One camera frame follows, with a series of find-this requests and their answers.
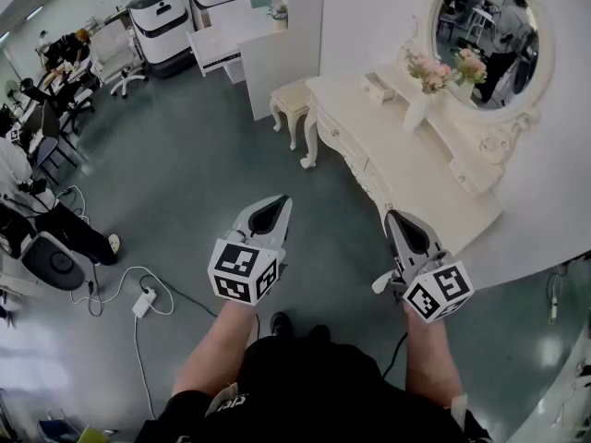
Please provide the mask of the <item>white flower vase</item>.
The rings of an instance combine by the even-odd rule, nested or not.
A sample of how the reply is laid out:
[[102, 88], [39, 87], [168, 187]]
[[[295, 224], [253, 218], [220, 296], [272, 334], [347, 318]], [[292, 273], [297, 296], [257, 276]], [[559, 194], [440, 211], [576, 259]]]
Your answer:
[[425, 93], [421, 90], [409, 102], [406, 110], [403, 128], [405, 131], [414, 132], [424, 120], [429, 120], [441, 112], [445, 97], [439, 92]]

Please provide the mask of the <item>person's left black shoe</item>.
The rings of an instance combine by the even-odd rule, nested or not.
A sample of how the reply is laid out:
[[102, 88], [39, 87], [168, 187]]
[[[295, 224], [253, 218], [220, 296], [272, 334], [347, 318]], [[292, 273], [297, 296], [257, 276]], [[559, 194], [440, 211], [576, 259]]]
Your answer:
[[292, 321], [284, 312], [277, 312], [271, 317], [271, 335], [279, 338], [294, 337]]

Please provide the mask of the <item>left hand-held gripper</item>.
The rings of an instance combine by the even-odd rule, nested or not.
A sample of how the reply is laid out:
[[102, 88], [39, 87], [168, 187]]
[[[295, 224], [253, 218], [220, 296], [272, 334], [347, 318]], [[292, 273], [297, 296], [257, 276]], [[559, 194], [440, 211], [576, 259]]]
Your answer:
[[264, 198], [238, 215], [234, 229], [216, 241], [208, 266], [216, 296], [257, 304], [281, 279], [293, 200]]

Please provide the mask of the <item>blue seat chair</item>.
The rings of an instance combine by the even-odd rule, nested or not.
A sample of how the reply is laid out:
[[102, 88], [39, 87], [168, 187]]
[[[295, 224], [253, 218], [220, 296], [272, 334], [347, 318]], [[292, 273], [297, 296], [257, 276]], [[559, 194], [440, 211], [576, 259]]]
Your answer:
[[39, 132], [42, 134], [42, 139], [33, 151], [35, 163], [48, 179], [58, 185], [58, 182], [43, 166], [46, 162], [50, 162], [56, 169], [59, 168], [53, 161], [52, 155], [57, 152], [74, 168], [77, 168], [78, 165], [59, 147], [60, 122], [49, 102], [45, 102], [42, 106]]

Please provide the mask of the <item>white office chair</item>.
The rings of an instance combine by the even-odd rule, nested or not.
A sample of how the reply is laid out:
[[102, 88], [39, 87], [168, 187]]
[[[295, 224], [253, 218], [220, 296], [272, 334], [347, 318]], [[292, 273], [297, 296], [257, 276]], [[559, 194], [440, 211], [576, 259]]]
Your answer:
[[127, 86], [132, 81], [147, 82], [139, 57], [132, 48], [128, 33], [111, 34], [102, 29], [90, 37], [92, 73], [103, 85], [112, 84], [110, 94], [127, 98]]

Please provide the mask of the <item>white power strip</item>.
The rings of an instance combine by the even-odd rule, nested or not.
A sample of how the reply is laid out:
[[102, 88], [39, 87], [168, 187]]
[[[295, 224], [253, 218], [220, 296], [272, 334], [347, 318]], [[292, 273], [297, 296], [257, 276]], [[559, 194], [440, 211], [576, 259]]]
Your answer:
[[132, 307], [132, 312], [135, 318], [141, 319], [145, 316], [148, 310], [151, 308], [156, 298], [156, 292], [152, 288], [146, 288], [140, 295], [137, 302]]

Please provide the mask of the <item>person's black clothing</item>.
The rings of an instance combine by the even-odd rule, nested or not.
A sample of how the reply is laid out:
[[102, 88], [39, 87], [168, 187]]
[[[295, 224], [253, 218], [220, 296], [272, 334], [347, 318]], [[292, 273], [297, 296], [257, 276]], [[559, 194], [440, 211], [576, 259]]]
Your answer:
[[449, 409], [381, 376], [356, 347], [266, 337], [245, 352], [238, 379], [216, 397], [172, 397], [134, 443], [492, 443], [471, 413]]

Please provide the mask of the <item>person's right forearm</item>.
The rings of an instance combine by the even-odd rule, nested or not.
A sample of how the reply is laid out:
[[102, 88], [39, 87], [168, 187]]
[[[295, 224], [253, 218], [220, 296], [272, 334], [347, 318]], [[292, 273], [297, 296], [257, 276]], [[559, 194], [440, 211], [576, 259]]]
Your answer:
[[443, 320], [426, 323], [407, 303], [403, 303], [403, 308], [407, 324], [405, 389], [450, 408], [463, 389], [445, 323]]

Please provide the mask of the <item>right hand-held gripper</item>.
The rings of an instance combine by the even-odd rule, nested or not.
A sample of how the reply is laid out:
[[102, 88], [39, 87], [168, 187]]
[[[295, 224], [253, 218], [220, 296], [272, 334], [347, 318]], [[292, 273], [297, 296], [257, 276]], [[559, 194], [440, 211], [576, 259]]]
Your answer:
[[[411, 271], [401, 272], [398, 267], [384, 273], [372, 283], [374, 293], [389, 290], [396, 303], [409, 305], [425, 323], [450, 315], [474, 294], [464, 263], [442, 250], [439, 237], [426, 222], [389, 210], [385, 232], [402, 270]], [[423, 257], [428, 260], [421, 265]]]

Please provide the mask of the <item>pink flower bouquet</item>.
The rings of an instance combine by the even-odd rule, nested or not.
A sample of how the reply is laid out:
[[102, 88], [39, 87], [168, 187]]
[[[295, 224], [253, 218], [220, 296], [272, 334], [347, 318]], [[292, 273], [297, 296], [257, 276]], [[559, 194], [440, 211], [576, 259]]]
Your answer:
[[405, 52], [405, 64], [410, 77], [420, 81], [422, 91], [427, 95], [446, 88], [457, 77], [457, 71], [439, 58], [428, 57], [409, 48]]

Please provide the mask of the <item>grey round chair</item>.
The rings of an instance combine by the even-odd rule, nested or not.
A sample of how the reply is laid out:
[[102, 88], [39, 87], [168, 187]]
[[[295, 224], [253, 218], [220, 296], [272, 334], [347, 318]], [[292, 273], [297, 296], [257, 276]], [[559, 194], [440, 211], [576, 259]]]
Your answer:
[[38, 280], [64, 292], [73, 292], [86, 281], [86, 273], [72, 251], [47, 232], [37, 233], [19, 257]]

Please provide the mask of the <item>oval white-framed mirror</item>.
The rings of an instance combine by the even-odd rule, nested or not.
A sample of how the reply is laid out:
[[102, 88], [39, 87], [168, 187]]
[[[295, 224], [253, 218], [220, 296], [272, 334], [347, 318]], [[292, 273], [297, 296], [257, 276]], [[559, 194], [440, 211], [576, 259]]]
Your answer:
[[433, 0], [427, 45], [457, 74], [448, 92], [469, 112], [532, 106], [553, 71], [554, 39], [537, 0]]

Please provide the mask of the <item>black office chair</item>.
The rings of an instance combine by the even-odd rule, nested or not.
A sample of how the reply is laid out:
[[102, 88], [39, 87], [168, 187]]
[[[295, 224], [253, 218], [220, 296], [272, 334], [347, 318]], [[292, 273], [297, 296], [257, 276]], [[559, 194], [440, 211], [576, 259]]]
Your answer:
[[36, 101], [40, 106], [47, 102], [58, 117], [66, 114], [66, 124], [70, 123], [74, 132], [77, 131], [76, 121], [79, 114], [84, 112], [93, 114], [95, 112], [89, 96], [83, 96], [80, 102], [76, 101], [76, 94], [81, 88], [79, 82], [66, 82], [58, 93], [42, 91], [33, 83], [31, 78], [22, 79], [19, 87], [25, 95]]

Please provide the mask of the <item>white dressing table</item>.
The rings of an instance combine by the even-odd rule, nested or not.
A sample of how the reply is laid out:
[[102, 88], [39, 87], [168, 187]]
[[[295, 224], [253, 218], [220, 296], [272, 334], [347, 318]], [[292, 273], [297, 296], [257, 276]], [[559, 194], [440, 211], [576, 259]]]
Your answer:
[[[520, 132], [538, 120], [539, 111], [530, 106], [508, 114], [472, 113], [445, 90], [440, 114], [409, 133], [403, 123], [420, 92], [417, 80], [396, 64], [375, 73], [396, 91], [382, 105], [363, 93], [359, 75], [307, 80], [318, 144], [341, 154], [381, 214], [397, 209], [415, 215], [457, 254], [501, 216], [494, 188]], [[302, 167], [314, 167], [317, 153], [311, 140]], [[480, 195], [471, 197], [459, 186], [449, 168], [453, 158], [476, 178]]]

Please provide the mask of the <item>person's left forearm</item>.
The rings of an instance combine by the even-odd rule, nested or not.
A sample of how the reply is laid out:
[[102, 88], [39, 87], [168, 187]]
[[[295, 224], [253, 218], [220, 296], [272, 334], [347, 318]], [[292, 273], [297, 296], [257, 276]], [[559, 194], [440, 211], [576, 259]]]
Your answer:
[[215, 397], [234, 384], [256, 315], [251, 305], [227, 301], [209, 331], [181, 366], [172, 395], [198, 391]]

